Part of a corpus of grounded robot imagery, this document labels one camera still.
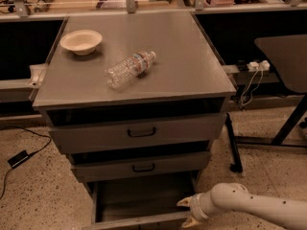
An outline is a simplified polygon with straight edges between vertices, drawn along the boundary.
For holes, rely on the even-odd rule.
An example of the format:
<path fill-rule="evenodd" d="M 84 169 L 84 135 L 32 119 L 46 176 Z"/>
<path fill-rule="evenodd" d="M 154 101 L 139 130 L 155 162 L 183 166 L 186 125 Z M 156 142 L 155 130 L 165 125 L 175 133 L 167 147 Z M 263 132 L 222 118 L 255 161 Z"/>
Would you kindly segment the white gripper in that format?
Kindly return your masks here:
<path fill-rule="evenodd" d="M 192 197 L 188 196 L 177 203 L 178 207 L 189 207 L 192 216 L 189 216 L 186 221 L 181 224 L 183 229 L 195 227 L 201 222 L 211 217 L 211 195 L 210 193 L 196 194 Z"/>

